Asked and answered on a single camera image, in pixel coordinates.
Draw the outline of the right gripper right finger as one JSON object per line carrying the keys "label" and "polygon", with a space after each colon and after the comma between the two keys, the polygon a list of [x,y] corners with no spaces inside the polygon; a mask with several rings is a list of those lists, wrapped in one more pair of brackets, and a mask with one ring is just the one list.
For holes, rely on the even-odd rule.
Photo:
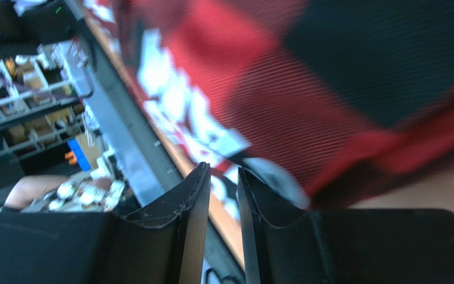
{"label": "right gripper right finger", "polygon": [[454,283],[454,214],[302,211],[238,171],[247,283]]}

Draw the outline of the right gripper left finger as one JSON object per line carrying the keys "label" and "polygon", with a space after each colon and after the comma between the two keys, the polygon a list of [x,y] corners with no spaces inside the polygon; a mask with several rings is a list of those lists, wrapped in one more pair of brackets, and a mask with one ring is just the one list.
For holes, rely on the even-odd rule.
{"label": "right gripper left finger", "polygon": [[140,209],[0,214],[0,283],[200,283],[210,166]]}

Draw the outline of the red black plaid shirt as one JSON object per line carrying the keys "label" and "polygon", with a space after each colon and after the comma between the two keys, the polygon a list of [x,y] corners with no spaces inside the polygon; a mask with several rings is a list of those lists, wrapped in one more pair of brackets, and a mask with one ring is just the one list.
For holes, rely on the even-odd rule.
{"label": "red black plaid shirt", "polygon": [[454,161],[454,1],[112,1],[142,107],[231,188],[295,206],[384,194]]}

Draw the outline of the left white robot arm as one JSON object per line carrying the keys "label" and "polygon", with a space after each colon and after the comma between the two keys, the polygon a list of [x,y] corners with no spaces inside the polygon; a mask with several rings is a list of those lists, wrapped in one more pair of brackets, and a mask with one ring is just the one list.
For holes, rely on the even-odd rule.
{"label": "left white robot arm", "polygon": [[72,39],[82,18],[75,1],[0,1],[0,60]]}

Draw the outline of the person's bare forearm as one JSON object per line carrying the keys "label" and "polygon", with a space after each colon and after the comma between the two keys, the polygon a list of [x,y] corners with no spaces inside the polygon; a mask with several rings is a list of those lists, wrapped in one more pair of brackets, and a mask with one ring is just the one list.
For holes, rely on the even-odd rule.
{"label": "person's bare forearm", "polygon": [[11,189],[0,213],[20,212],[30,206],[34,200],[56,190],[62,183],[67,182],[68,176],[34,175],[22,177]]}

